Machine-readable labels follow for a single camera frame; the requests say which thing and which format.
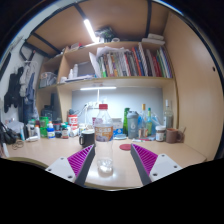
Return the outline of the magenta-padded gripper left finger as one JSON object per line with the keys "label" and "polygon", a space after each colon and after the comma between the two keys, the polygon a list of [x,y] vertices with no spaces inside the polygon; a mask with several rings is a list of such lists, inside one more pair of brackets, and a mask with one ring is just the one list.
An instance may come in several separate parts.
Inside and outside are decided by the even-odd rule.
{"label": "magenta-padded gripper left finger", "polygon": [[47,167],[46,171],[76,185],[84,186],[94,156],[95,146],[90,145],[68,158],[60,157]]}

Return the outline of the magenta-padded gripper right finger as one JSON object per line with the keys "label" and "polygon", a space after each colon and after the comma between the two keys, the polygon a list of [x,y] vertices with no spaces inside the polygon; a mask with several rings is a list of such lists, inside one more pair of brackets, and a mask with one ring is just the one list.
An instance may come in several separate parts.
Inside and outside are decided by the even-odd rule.
{"label": "magenta-padded gripper right finger", "polygon": [[182,169],[168,155],[157,155],[136,144],[131,145],[131,155],[143,185],[150,184]]}

